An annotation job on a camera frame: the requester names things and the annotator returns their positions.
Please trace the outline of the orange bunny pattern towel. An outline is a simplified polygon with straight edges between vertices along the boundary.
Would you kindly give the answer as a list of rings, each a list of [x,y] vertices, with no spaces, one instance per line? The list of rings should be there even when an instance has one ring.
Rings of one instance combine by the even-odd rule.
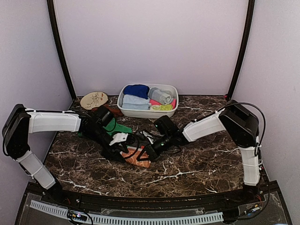
[[[125,153],[125,152],[122,152],[122,151],[120,152],[120,154],[122,155],[122,157],[125,159],[125,161],[127,163],[130,163],[130,164],[133,164],[133,165],[136,165],[136,166],[139,166],[139,167],[144,167],[144,168],[149,168],[150,167],[151,161],[138,162],[136,160],[137,152],[138,152],[138,151],[135,152],[136,147],[128,146],[127,150],[128,150],[128,153]]]

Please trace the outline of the brown towel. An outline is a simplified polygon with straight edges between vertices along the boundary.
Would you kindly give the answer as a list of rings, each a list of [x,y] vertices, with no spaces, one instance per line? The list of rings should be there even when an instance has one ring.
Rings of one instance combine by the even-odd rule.
[[[114,115],[114,117],[122,117],[122,116],[124,116],[124,114],[121,112],[121,110],[120,109],[117,109],[117,108],[111,108],[108,104],[105,104],[105,105],[103,105],[105,108],[107,108],[108,110],[110,110],[112,113],[113,113],[113,115]]]

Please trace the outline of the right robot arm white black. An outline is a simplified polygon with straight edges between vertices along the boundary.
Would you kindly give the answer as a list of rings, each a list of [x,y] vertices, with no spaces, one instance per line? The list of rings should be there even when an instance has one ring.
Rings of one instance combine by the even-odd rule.
[[[229,101],[214,113],[195,119],[178,128],[168,116],[158,118],[154,125],[162,137],[147,144],[138,155],[138,161],[156,161],[160,154],[170,147],[183,146],[205,136],[226,131],[241,152],[243,183],[247,186],[240,191],[239,199],[250,203],[257,196],[255,186],[260,181],[262,165],[261,142],[264,133],[259,132],[259,119],[246,106],[250,103]]]

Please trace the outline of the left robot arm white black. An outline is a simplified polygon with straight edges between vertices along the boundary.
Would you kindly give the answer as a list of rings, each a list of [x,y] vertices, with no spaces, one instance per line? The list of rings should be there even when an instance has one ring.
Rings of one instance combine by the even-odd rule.
[[[106,107],[100,106],[92,115],[78,114],[73,111],[43,111],[25,108],[17,104],[13,108],[3,129],[3,153],[11,157],[34,179],[55,204],[66,201],[66,193],[54,175],[31,151],[29,135],[43,132],[81,133],[102,146],[101,155],[108,159],[124,162],[114,138],[106,126],[114,118]]]

